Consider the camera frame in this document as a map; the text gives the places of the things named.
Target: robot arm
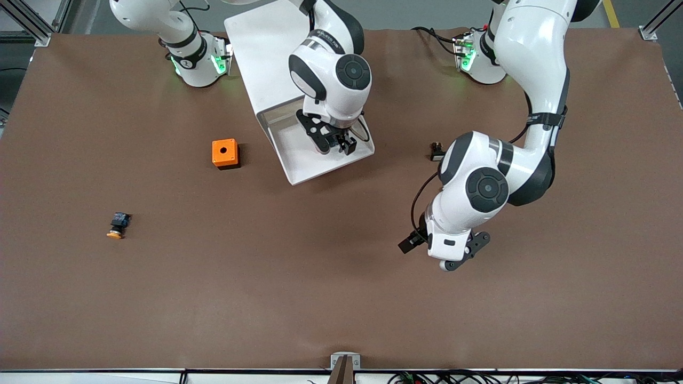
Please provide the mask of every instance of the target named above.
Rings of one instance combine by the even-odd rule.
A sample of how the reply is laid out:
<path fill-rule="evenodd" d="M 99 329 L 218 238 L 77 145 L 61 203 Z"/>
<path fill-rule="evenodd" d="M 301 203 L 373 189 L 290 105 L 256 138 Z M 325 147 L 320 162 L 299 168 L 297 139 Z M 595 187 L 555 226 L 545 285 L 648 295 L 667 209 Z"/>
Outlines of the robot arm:
<path fill-rule="evenodd" d="M 305 94 L 296 116 L 319 152 L 339 146 L 340 152 L 351 154 L 357 141 L 350 128 L 363 119 L 372 85 L 370 66 L 360 56 L 363 28 L 330 0 L 290 1 L 313 21 L 311 32 L 289 58 L 292 80 Z"/>
<path fill-rule="evenodd" d="M 527 95 L 525 144 L 514 146 L 479 132 L 458 137 L 439 165 L 443 190 L 417 230 L 400 244 L 404 253 L 427 240 L 428 254 L 452 271 L 489 241 L 488 234 L 473 234 L 472 228 L 494 217 L 506 202 L 528 204 L 549 188 L 569 85 L 564 36 L 575 5 L 576 0 L 501 5 L 493 50 L 495 61 Z"/>
<path fill-rule="evenodd" d="M 152 31 L 169 50 L 176 73 L 188 85 L 205 87 L 228 71 L 232 55 L 224 39 L 199 32 L 184 13 L 171 11 L 178 0 L 109 0 L 121 24 L 135 31 Z"/>

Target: orange box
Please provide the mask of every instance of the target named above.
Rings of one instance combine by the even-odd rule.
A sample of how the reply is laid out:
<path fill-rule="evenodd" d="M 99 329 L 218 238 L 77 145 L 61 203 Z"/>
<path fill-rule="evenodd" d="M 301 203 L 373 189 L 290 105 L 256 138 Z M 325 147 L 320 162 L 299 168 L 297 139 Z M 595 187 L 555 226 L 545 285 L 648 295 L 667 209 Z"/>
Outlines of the orange box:
<path fill-rule="evenodd" d="M 218 169 L 240 167 L 240 148 L 235 139 L 216 140 L 211 145 L 211 156 Z"/>

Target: yellow floor stripe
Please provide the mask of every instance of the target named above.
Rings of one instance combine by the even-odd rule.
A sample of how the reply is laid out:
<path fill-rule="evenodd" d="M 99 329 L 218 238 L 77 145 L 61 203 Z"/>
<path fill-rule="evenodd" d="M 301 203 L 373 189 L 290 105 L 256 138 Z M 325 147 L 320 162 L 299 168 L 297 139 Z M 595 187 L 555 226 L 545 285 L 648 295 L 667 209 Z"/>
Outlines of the yellow floor stripe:
<path fill-rule="evenodd" d="M 605 13 L 607 13 L 607 20 L 609 20 L 609 26 L 612 28 L 619 28 L 619 20 L 617 20 L 617 14 L 614 12 L 612 0 L 602 0 L 602 4 L 604 5 Z"/>

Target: wire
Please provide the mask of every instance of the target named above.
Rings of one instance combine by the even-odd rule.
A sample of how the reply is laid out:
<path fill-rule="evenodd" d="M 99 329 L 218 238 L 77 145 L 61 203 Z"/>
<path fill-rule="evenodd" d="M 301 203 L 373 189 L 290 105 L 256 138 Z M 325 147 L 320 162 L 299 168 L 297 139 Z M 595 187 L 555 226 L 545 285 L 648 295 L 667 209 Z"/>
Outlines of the wire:
<path fill-rule="evenodd" d="M 436 41 L 439 43 L 439 45 L 441 45 L 441 48 L 444 48 L 446 50 L 446 52 L 450 53 L 451 55 L 458 56 L 458 57 L 465 57 L 464 53 L 459 53 L 459 52 L 451 51 L 450 49 L 448 49 L 448 47 L 445 46 L 443 44 L 443 42 L 448 42 L 448 43 L 453 44 L 453 39 L 445 38 L 443 36 L 436 34 L 434 28 L 427 29 L 425 27 L 414 27 L 414 28 L 411 28 L 410 30 L 411 31 L 425 31 L 428 34 L 430 34 L 433 38 L 436 38 Z"/>
<path fill-rule="evenodd" d="M 6 70 L 26 70 L 26 68 L 21 68 L 21 67 L 2 68 L 2 69 L 0 69 L 0 72 L 5 72 Z"/>
<path fill-rule="evenodd" d="M 514 139 L 508 141 L 508 143 L 512 144 L 512 143 L 514 143 L 515 141 L 521 139 L 522 136 L 524 136 L 524 134 L 527 132 L 527 129 L 529 129 L 529 126 L 528 126 L 528 125 L 525 126 L 524 129 L 522 129 L 522 132 L 519 132 L 519 134 L 518 134 L 517 136 L 515 136 Z"/>
<path fill-rule="evenodd" d="M 420 236 L 420 238 L 426 243 L 427 239 L 420 234 L 420 231 L 417 229 L 417 225 L 415 225 L 415 204 L 417 203 L 417 199 L 420 197 L 422 194 L 422 191 L 425 189 L 427 184 L 429 184 L 436 176 L 438 175 L 438 171 L 434 172 L 433 175 L 431 175 L 427 181 L 425 181 L 424 184 L 422 184 L 422 187 L 420 187 L 420 190 L 417 192 L 415 195 L 415 199 L 413 199 L 413 204 L 410 205 L 410 222 L 413 224 L 413 229 L 415 230 L 415 233 L 417 233 L 417 236 Z"/>
<path fill-rule="evenodd" d="M 209 5 L 208 3 L 206 4 L 206 8 L 199 8 L 199 7 L 185 7 L 185 6 L 183 6 L 183 10 L 184 10 L 184 11 L 188 11 L 188 10 L 196 10 L 196 11 L 208 11 L 208 10 L 210 10 L 210 9 L 211 9 L 211 5 Z"/>
<path fill-rule="evenodd" d="M 182 0 L 180 0 L 180 11 L 185 11 L 187 13 L 187 16 L 190 16 L 190 20 L 192 20 L 192 24 L 195 26 L 195 28 L 199 31 L 199 27 L 197 26 L 197 23 L 195 22 L 195 18 L 192 17 L 192 14 L 190 13 L 190 10 L 197 10 L 197 11 L 208 11 L 211 9 L 211 5 L 209 3 L 206 3 L 206 8 L 198 8 L 198 7 L 186 7 L 185 4 L 182 3 Z"/>
<path fill-rule="evenodd" d="M 391 381 L 393 379 L 396 379 L 397 377 L 400 377 L 400 376 L 401 376 L 401 374 L 399 374 L 399 373 L 394 374 L 392 377 L 389 378 L 389 380 L 387 381 L 387 384 L 391 384 Z"/>
<path fill-rule="evenodd" d="M 361 123 L 361 126 L 363 127 L 363 130 L 365 131 L 365 137 L 367 137 L 367 139 L 361 139 L 361 136 L 358 134 L 358 132 L 354 131 L 352 128 L 349 128 L 349 129 L 350 129 L 351 132 L 353 132 L 353 134 L 356 135 L 356 137 L 358 137 L 363 143 L 367 143 L 367 142 L 370 141 L 370 131 L 367 130 L 367 127 L 365 126 L 365 123 L 363 122 L 363 120 L 361 120 L 361 119 L 359 118 L 359 119 L 358 119 L 358 122 Z"/>

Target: table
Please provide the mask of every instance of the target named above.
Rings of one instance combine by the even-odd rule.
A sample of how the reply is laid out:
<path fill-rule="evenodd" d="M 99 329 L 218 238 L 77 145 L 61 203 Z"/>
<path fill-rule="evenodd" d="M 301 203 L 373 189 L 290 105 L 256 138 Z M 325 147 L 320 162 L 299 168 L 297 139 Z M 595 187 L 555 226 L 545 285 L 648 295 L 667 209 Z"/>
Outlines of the table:
<path fill-rule="evenodd" d="M 0 368 L 315 368 L 338 350 L 366 368 L 679 368 L 683 113 L 659 46 L 568 32 L 553 187 L 444 273 L 396 246 L 428 145 L 511 139 L 522 90 L 470 81 L 414 31 L 366 39 L 376 153 L 295 187 L 237 70 L 187 87 L 155 36 L 37 49 L 0 141 Z M 244 163 L 218 171 L 227 137 Z"/>

